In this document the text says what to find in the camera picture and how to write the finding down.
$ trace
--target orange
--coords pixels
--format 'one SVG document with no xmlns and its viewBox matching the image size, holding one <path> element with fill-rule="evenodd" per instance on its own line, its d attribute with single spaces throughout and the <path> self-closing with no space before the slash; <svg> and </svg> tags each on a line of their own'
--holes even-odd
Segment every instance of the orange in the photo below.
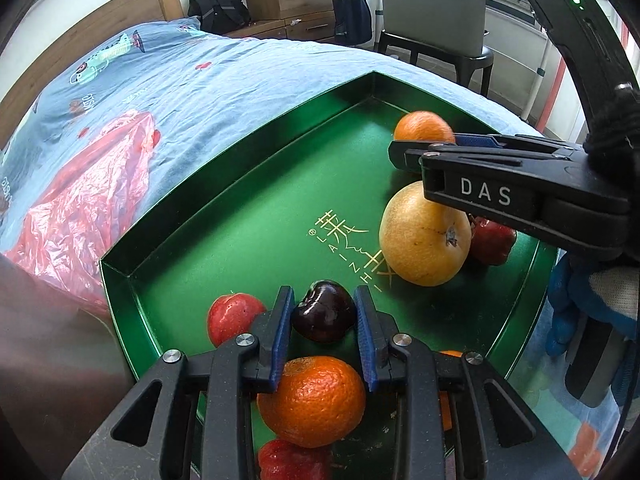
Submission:
<svg viewBox="0 0 640 480">
<path fill-rule="evenodd" d="M 364 385 L 347 363 L 327 356 L 285 364 L 274 394 L 258 394 L 264 423 L 283 440 L 301 447 L 328 446 L 362 420 Z"/>
<path fill-rule="evenodd" d="M 395 140 L 442 140 L 456 143 L 453 130 L 443 118 L 433 112 L 411 112 L 394 130 Z"/>
<path fill-rule="evenodd" d="M 440 350 L 440 353 L 453 357 L 462 357 L 462 352 L 460 352 L 459 350 Z"/>
<path fill-rule="evenodd" d="M 442 427 L 444 431 L 452 430 L 451 408 L 449 407 L 449 394 L 440 392 L 440 412 L 442 413 Z"/>
<path fill-rule="evenodd" d="M 421 286 L 448 282 L 471 245 L 466 213 L 425 199 L 422 181 L 398 191 L 386 205 L 379 232 L 386 262 L 402 279 Z"/>
</svg>

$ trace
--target yellow pear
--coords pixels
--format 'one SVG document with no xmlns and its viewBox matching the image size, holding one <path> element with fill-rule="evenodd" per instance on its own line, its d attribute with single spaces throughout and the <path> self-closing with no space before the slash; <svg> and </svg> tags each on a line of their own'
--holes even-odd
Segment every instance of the yellow pear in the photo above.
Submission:
<svg viewBox="0 0 640 480">
<path fill-rule="evenodd" d="M 421 286 L 453 278 L 471 245 L 466 213 L 425 199 L 422 182 L 398 191 L 380 223 L 380 248 L 398 276 Z"/>
</svg>

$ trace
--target backpack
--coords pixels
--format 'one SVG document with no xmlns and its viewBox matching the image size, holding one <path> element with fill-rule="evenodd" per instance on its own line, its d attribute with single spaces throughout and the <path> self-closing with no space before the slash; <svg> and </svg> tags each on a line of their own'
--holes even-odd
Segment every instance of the backpack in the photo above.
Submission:
<svg viewBox="0 0 640 480">
<path fill-rule="evenodd" d="M 242 0 L 189 0 L 188 16 L 200 17 L 200 30 L 226 34 L 251 21 Z"/>
</svg>

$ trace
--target tote bag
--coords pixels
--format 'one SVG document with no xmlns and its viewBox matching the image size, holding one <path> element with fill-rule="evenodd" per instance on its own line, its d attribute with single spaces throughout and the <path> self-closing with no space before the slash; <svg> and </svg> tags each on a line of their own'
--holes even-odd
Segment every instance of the tote bag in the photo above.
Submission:
<svg viewBox="0 0 640 480">
<path fill-rule="evenodd" d="M 366 0 L 334 0 L 335 43 L 358 45 L 372 37 L 371 11 Z"/>
</svg>

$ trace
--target tangerine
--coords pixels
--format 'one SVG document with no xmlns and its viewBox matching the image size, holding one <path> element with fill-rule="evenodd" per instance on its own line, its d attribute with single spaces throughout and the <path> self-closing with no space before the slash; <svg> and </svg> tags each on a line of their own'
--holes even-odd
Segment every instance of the tangerine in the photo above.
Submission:
<svg viewBox="0 0 640 480">
<path fill-rule="evenodd" d="M 453 357 L 462 357 L 462 352 L 458 350 L 440 350 L 440 353 L 451 355 Z M 442 413 L 442 427 L 444 428 L 444 431 L 451 430 L 453 428 L 453 422 L 451 420 L 449 394 L 443 391 L 440 391 L 440 412 Z"/>
<path fill-rule="evenodd" d="M 258 394 L 264 423 L 283 440 L 300 447 L 328 446 L 347 436 L 362 420 L 365 390 L 347 363 L 328 356 L 285 364 L 278 389 Z"/>
<path fill-rule="evenodd" d="M 394 130 L 395 140 L 442 140 L 456 143 L 453 130 L 433 112 L 411 112 L 400 119 Z"/>
</svg>

